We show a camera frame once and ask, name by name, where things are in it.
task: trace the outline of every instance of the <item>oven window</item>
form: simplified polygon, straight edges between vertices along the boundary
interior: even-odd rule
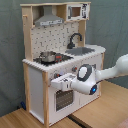
[[[56,92],[56,111],[73,103],[73,90],[62,92],[61,90]]]

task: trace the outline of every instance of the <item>knob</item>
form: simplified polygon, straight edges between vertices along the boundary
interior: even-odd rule
[[[58,78],[59,76],[61,76],[61,75],[58,73],[54,74],[54,78]]]
[[[73,68],[72,68],[72,71],[73,71],[73,72],[76,72],[76,70],[77,70],[77,67],[73,67]]]

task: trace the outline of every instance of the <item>wall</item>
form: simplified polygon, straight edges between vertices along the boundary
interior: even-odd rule
[[[104,68],[109,68],[114,66],[119,56],[128,53],[128,1],[89,1],[92,4],[90,20],[87,21],[86,43],[106,48]],[[0,0],[0,116],[14,111],[21,101],[25,101],[20,4],[43,2],[60,0]],[[128,88],[127,79],[126,76],[111,81]]]

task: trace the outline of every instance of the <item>toy sink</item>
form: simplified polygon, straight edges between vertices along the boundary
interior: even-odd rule
[[[78,48],[73,48],[73,49],[68,49],[65,51],[65,53],[75,55],[75,56],[80,56],[80,55],[85,55],[90,52],[94,52],[94,49],[91,48],[86,48],[86,47],[78,47]]]

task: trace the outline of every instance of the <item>tabletop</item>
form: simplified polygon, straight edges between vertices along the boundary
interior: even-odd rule
[[[101,97],[71,117],[87,128],[116,128],[128,118],[128,89],[103,81]]]
[[[23,109],[18,109],[0,118],[0,128],[45,128],[42,123]],[[50,128],[81,128],[69,118],[64,118]]]

